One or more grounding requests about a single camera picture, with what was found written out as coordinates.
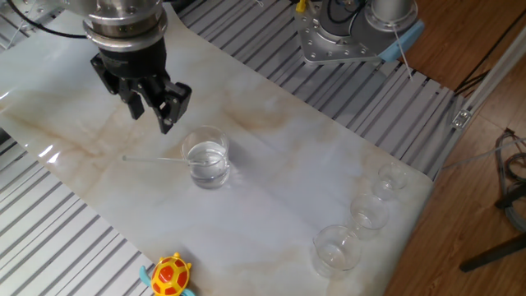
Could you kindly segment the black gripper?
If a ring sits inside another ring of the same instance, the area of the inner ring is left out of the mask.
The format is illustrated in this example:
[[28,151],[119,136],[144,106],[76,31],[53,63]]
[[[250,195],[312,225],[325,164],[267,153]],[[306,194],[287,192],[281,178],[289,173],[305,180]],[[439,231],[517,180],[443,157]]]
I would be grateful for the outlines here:
[[133,89],[133,80],[146,77],[141,82],[141,94],[154,110],[159,129],[167,134],[187,111],[192,89],[173,83],[166,71],[167,51],[164,38],[151,46],[131,52],[113,52],[100,49],[90,63],[108,92],[119,95],[137,120],[143,113],[141,97]]

